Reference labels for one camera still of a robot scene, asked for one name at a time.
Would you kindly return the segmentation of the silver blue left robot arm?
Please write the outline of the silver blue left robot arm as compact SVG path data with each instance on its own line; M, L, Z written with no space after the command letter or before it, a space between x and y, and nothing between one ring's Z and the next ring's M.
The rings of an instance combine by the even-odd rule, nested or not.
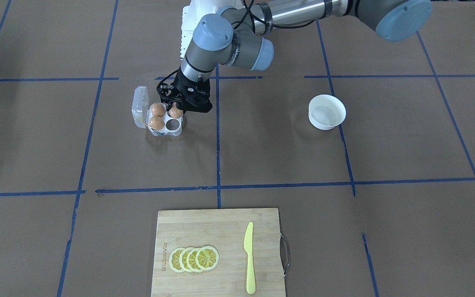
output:
M265 38L275 30L305 28L330 16L355 17L381 38L402 41L432 12L429 0L192 0L183 9L181 65L174 80L156 87L168 108L208 113L210 77L218 65L253 71L269 68L275 55Z

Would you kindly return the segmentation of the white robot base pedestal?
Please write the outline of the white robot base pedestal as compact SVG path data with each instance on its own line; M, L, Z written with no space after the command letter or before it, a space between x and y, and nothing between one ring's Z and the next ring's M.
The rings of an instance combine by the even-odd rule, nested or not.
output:
M183 8L180 46L181 59L186 54L193 38L193 32L200 19L204 15L216 13L223 5L225 5L224 0L192 0L188 6Z

